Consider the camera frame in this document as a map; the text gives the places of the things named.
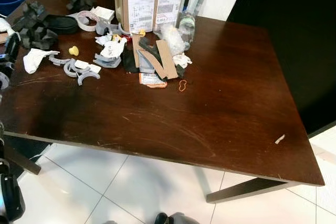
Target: tape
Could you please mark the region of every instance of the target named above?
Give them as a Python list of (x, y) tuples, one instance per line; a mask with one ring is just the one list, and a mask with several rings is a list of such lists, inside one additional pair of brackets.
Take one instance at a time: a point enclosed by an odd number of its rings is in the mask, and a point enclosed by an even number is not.
[(88, 18), (90, 18), (90, 19), (92, 19), (96, 22), (100, 21), (99, 17), (96, 14), (94, 14), (92, 12), (89, 12), (88, 10), (82, 10), (81, 12), (79, 12), (77, 14), (77, 17), (76, 17), (76, 20), (77, 20), (77, 23), (78, 23), (78, 26), (79, 26), (80, 29), (82, 29), (84, 31), (95, 31), (96, 30), (96, 25), (87, 26), (87, 25), (85, 25), (81, 22), (81, 20), (83, 20), (82, 18), (84, 18), (84, 17), (88, 17)]

